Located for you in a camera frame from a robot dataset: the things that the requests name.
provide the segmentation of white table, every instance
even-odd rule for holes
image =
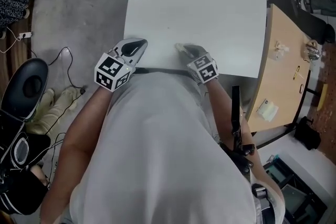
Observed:
[[[175,43],[202,45],[219,73],[257,78],[266,0],[129,0],[124,37],[149,45],[138,67],[185,69]]]

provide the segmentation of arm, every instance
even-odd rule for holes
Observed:
[[[55,179],[41,205],[41,223],[53,223],[69,204],[93,152],[112,98],[99,87],[69,127],[61,147]]]
[[[229,147],[231,150],[233,149],[233,141],[234,138],[231,134],[232,131],[232,125],[231,125],[231,109],[232,109],[232,101],[229,95],[226,93],[226,91],[223,89],[223,87],[219,84],[218,80],[213,79],[207,82],[206,87],[209,92],[209,98],[211,107],[214,113],[214,118],[218,130],[218,135],[221,139],[221,141]],[[251,131],[248,127],[248,124],[243,118],[241,123],[241,135],[243,144],[254,144]],[[252,170],[252,173],[254,176],[262,181],[265,182],[267,185],[269,185],[272,189],[274,189],[277,194],[280,196],[282,201],[284,201],[284,197],[282,195],[282,192],[279,188],[279,186],[267,175],[265,172],[260,157],[257,151],[257,147],[255,149],[254,155],[248,155],[247,158],[254,163]]]

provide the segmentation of shoe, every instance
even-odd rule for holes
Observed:
[[[51,109],[54,106],[54,99],[55,99],[55,92],[53,89],[48,89],[43,95],[42,98],[37,105],[37,108],[35,110],[34,117],[30,120],[32,122],[39,121],[47,112],[49,109]]]
[[[27,19],[30,16],[29,8],[25,9],[25,15],[23,16],[24,19]]]
[[[78,97],[78,90],[72,86],[66,88],[61,96],[58,99],[59,103],[62,103],[63,105],[66,104],[65,101],[61,101],[61,100],[67,100],[67,102],[70,102],[70,104],[67,104],[67,106],[69,105],[70,107],[68,108],[69,110],[74,110],[77,106],[77,100],[74,101],[76,98]]]

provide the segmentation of wire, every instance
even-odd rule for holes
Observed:
[[[83,94],[80,94],[79,97],[73,99],[73,101],[71,102],[71,104],[70,104],[66,109],[64,109],[63,113],[57,118],[57,120],[56,120],[56,121],[54,122],[54,124],[49,128],[49,130],[45,133],[45,135],[46,135],[47,133],[49,133],[49,131],[51,130],[51,128],[53,128],[54,125],[58,122],[58,120],[65,114],[65,112],[67,111],[67,109],[68,109],[69,107],[71,107],[71,105],[72,105],[78,98],[80,98],[82,95],[83,95]]]
[[[27,165],[26,165],[26,167],[28,167],[29,166],[29,164],[31,164],[34,160],[36,160],[44,151],[48,151],[49,149],[51,149],[51,148],[53,148],[53,147],[55,147],[55,146],[58,146],[61,142],[62,142],[63,140],[60,140],[60,141],[58,141],[58,144],[56,144],[56,143],[54,143],[52,146],[50,146],[50,147],[47,147],[47,148],[45,148],[44,150],[42,150],[41,152],[40,152],[40,154],[38,154],[30,163],[28,163]]]
[[[7,28],[8,28],[9,31],[12,32],[12,34],[13,34],[13,36],[14,36],[14,38],[15,38],[15,41],[14,41],[13,44],[12,44],[8,49],[6,49],[5,51],[0,50],[0,52],[3,53],[3,54],[5,54],[6,52],[8,52],[8,51],[14,46],[15,42],[21,40],[21,38],[17,38],[17,37],[15,36],[15,34],[13,33],[13,31],[12,31],[11,29],[9,29],[8,26],[7,26]]]
[[[34,52],[32,51],[32,49],[29,49],[28,46],[27,46],[27,49],[30,50],[30,52],[31,52],[33,55],[35,55],[35,57],[37,58],[36,53],[34,53]]]
[[[75,85],[73,84],[73,82],[71,81],[71,79],[70,79],[69,69],[70,69],[70,67],[71,67],[71,65],[72,65],[72,61],[73,61],[74,59],[73,59],[73,57],[72,57],[72,53],[71,53],[71,51],[70,51],[70,49],[69,49],[68,47],[64,47],[64,48],[58,53],[58,55],[57,55],[57,57],[55,58],[55,60],[52,61],[52,62],[51,62],[50,64],[48,64],[48,65],[51,66],[51,65],[58,59],[58,57],[60,56],[61,52],[62,52],[64,49],[68,49],[68,51],[69,51],[69,53],[70,53],[70,55],[71,55],[71,63],[70,63],[70,65],[69,65],[69,67],[68,67],[68,70],[67,70],[67,74],[68,74],[68,78],[69,78],[70,84],[71,84],[74,88],[81,89],[82,87],[77,87],[77,86],[75,86]]]
[[[60,134],[65,134],[65,133],[59,133],[57,136],[56,136],[56,139],[55,139],[55,143],[57,143],[57,138]],[[54,161],[54,156],[55,156],[55,151],[56,151],[56,147],[54,147],[54,152],[53,152],[53,157],[51,158],[51,168],[50,168],[50,175],[49,175],[49,184],[50,184],[50,181],[51,181],[51,174],[52,174],[52,171],[53,171],[53,161]]]

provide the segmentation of black cable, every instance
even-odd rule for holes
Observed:
[[[55,59],[54,61],[52,61],[50,64],[48,64],[48,65],[51,66],[51,65],[58,59],[58,57],[60,56],[61,52],[62,52],[64,49],[68,49],[68,51],[70,52],[70,55],[71,55],[71,63],[70,63],[70,65],[69,65],[69,67],[68,67],[68,71],[67,71],[67,74],[68,74],[68,78],[69,78],[70,84],[71,84],[74,88],[81,89],[82,87],[77,87],[77,86],[75,86],[75,85],[73,84],[73,82],[71,81],[71,79],[70,79],[69,69],[70,69],[70,67],[71,67],[71,65],[72,65],[72,61],[73,61],[74,59],[73,59],[73,57],[72,57],[72,53],[71,53],[71,51],[70,51],[70,49],[69,49],[68,47],[64,47],[64,48],[58,53],[56,59]]]
[[[57,138],[58,138],[58,136],[60,135],[60,134],[65,134],[65,133],[59,133],[57,136],[56,136],[56,139],[55,139],[55,144],[57,143]],[[49,179],[49,184],[50,184],[50,181],[51,181],[51,174],[52,174],[52,171],[53,171],[53,162],[54,162],[54,156],[55,156],[55,151],[56,151],[56,147],[54,147],[54,152],[53,152],[53,157],[51,158],[51,168],[50,168],[50,175],[49,175],[49,177],[48,177],[48,179]]]
[[[54,125],[55,125],[55,124],[58,122],[58,120],[64,115],[64,113],[67,111],[67,109],[68,109],[69,107],[71,107],[71,105],[72,105],[78,98],[80,98],[82,95],[83,95],[83,94],[80,94],[79,97],[73,99],[73,101],[71,102],[71,104],[70,104],[66,109],[64,109],[64,111],[63,111],[63,113],[61,114],[61,116],[59,116],[59,117],[57,118],[57,120],[56,120],[56,121],[54,122],[54,124],[49,128],[49,130],[45,133],[45,135],[46,135],[47,133],[49,133],[49,131],[51,130],[51,128],[54,127]]]
[[[56,143],[54,143],[52,146],[50,146],[50,147],[48,147],[48,148],[45,148],[44,150],[42,150],[30,163],[28,163],[27,165],[26,165],[26,168],[32,163],[32,162],[34,162],[44,151],[47,151],[48,152],[48,150],[50,150],[50,149],[52,149],[53,147],[55,147],[55,146],[58,146],[59,144],[60,144],[60,142],[62,142],[63,140],[60,140],[60,141],[58,141],[57,143],[58,144],[56,144]]]
[[[28,47],[27,47],[27,49],[30,50],[30,52],[31,52],[33,55],[35,55],[35,57],[37,58],[36,53],[34,53],[34,52],[32,51],[32,49],[29,49]]]

